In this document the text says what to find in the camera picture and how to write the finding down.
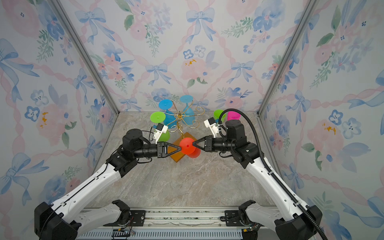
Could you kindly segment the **red wine glass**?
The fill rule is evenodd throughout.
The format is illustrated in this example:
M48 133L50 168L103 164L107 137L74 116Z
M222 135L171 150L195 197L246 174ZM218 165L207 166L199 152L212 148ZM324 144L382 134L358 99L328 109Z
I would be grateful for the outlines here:
M194 141L192 138L184 138L179 144L181 152L192 159L197 158L201 154L201 150L193 145Z

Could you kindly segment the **green wine glass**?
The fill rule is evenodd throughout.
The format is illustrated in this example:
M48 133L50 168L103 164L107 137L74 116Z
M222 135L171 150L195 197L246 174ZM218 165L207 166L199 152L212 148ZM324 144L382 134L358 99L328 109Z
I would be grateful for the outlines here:
M163 124L165 118L166 118L165 113L154 112L151 114L150 120L151 120L151 122L153 122L157 126L159 123ZM160 140L158 142L167 142L169 139L170 139L170 132L168 130L166 134L162 135L162 137L160 138Z
M219 122L219 117L222 114L222 112L223 112L223 110L215 110L214 111L214 119L215 119L216 123ZM226 117L227 117L227 114L224 114L222 117L222 122L224 122L226 120Z

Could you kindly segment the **pink wine glass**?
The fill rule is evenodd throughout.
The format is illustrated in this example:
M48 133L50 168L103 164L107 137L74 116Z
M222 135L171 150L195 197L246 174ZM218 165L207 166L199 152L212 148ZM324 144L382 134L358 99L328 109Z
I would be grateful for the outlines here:
M228 112L227 120L239 120L241 118L241 114L237 112L230 111Z

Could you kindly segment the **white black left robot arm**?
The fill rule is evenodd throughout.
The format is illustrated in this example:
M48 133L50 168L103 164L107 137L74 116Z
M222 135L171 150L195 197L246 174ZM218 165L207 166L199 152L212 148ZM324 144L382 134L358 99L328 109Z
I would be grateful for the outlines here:
M131 209L121 200L84 215L81 211L132 170L139 159L167 158L180 151L181 147L167 142L152 144L139 129L129 130L122 145L92 176L51 204L43 202L35 208L35 234L41 240L74 240L103 225L130 224L133 220Z

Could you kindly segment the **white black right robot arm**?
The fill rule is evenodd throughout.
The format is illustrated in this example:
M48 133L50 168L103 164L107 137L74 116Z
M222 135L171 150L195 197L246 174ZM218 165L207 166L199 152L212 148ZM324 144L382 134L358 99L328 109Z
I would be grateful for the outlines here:
M245 170L263 186L278 208L276 211L262 207L253 200L239 206L236 217L226 217L226 222L239 222L246 227L243 236L256 238L260 227L274 231L281 240L309 240L318 233L322 212L309 206L298 197L276 174L271 164L262 157L257 144L247 140L244 125L239 120L226 122L225 137L214 118L204 122L211 135L193 143L204 152L229 153Z

